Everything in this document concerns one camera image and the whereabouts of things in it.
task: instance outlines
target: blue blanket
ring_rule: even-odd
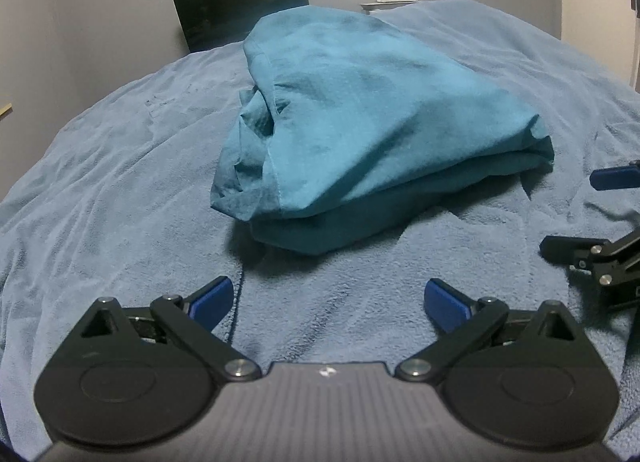
[[[320,254],[553,160],[535,109],[401,30],[305,6],[244,41],[255,88],[211,188],[254,239]]]
[[[624,457],[640,452],[635,311],[605,314],[580,273],[538,254],[547,234],[615,239],[640,225],[636,191],[596,192],[588,181],[594,168],[638,158],[640,97],[569,46],[474,2],[376,16],[534,106],[554,142],[554,171],[486,179],[406,225],[300,257],[257,244],[209,208],[238,93],[253,84],[240,44],[121,88],[73,119],[0,203],[0,402],[21,454],[33,459],[49,444],[33,385],[97,296],[146,305],[219,274],[234,282],[236,307],[216,333],[263,367],[394,365],[436,339],[422,310],[434,276],[513,308],[561,299],[620,383],[609,445]]]

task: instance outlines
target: bed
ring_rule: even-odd
[[[254,242],[209,207],[216,161],[250,88],[241,44],[190,54],[127,84],[68,123],[0,203],[1,434],[32,460],[50,441],[33,406],[48,358],[98,296],[138,307],[219,275],[234,309],[214,330],[267,368],[272,360],[383,360],[436,337],[425,282],[516,309],[561,299],[620,385],[607,443],[640,453],[635,310],[607,314],[585,276],[538,254],[547,234],[617,239],[640,223],[633,190],[596,192],[595,168],[640,153],[640,97],[552,36],[468,0],[373,14],[540,111],[551,173],[487,179],[407,225],[320,257]]]

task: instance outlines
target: teal cloth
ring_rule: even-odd
[[[534,108],[374,17],[282,11],[244,54],[255,87],[210,203],[259,242],[321,254],[488,176],[553,162]]]

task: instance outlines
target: door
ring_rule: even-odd
[[[632,3],[636,4],[632,0],[562,0],[562,40],[635,88],[640,20]]]

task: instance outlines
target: blue gripper pad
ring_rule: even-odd
[[[424,288],[424,311],[446,333],[455,330],[473,314],[474,300],[439,279]]]
[[[589,177],[597,191],[640,187],[640,168],[636,165],[596,169]]]
[[[227,277],[205,285],[191,300],[188,315],[206,330],[213,330],[234,305],[234,285]]]

